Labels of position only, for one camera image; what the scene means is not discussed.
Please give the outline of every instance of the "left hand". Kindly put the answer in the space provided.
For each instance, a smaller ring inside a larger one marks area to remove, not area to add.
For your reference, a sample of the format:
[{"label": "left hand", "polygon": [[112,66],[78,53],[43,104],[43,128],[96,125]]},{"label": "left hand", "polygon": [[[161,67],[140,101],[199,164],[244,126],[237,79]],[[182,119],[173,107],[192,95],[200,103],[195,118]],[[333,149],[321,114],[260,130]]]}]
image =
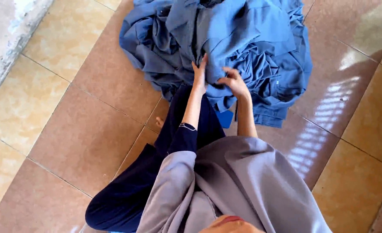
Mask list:
[{"label": "left hand", "polygon": [[194,70],[194,84],[192,89],[201,94],[201,96],[207,91],[205,85],[205,66],[207,65],[207,59],[207,54],[205,54],[199,67],[197,67],[194,62],[191,63]]}]

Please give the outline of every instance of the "white wall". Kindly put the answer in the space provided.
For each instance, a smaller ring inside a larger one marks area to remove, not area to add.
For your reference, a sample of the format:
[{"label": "white wall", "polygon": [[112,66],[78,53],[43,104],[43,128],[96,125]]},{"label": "white wall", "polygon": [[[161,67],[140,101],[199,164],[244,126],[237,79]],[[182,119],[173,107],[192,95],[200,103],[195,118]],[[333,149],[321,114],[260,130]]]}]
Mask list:
[{"label": "white wall", "polygon": [[0,85],[53,0],[0,0]]}]

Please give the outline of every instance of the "right hand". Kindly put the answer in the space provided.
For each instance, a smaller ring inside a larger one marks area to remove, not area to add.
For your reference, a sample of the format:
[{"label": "right hand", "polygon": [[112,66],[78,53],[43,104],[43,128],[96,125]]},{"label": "right hand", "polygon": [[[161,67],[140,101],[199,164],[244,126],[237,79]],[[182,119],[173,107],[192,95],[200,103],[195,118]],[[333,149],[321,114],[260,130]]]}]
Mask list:
[{"label": "right hand", "polygon": [[241,78],[238,70],[230,67],[223,67],[222,69],[227,73],[227,77],[220,78],[218,83],[225,84],[230,87],[231,92],[235,97],[237,97],[237,99],[250,98],[249,89]]}]

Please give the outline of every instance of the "navy blue pants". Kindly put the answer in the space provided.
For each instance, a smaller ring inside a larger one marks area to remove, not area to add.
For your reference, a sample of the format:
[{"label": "navy blue pants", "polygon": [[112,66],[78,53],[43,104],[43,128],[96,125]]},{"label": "navy blue pants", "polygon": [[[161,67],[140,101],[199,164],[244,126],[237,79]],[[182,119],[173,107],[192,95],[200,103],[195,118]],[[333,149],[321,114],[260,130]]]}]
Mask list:
[{"label": "navy blue pants", "polygon": [[[86,223],[96,230],[135,232],[162,161],[182,122],[190,86],[182,86],[174,95],[168,115],[154,146],[147,144],[137,160],[91,200]],[[197,149],[225,137],[224,131],[203,96],[198,124]]]}]

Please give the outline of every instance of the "shiny floor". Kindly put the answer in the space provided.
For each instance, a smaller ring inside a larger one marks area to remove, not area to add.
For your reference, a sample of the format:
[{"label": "shiny floor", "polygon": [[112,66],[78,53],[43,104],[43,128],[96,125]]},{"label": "shiny floor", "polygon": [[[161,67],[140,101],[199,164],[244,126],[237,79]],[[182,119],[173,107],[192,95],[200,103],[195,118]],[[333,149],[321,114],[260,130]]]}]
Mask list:
[{"label": "shiny floor", "polygon": [[[304,3],[308,90],[282,129],[258,134],[304,178],[333,232],[380,233],[382,0]],[[118,45],[132,7],[55,0],[2,84],[0,232],[93,232],[90,199],[155,141],[168,103]]]}]

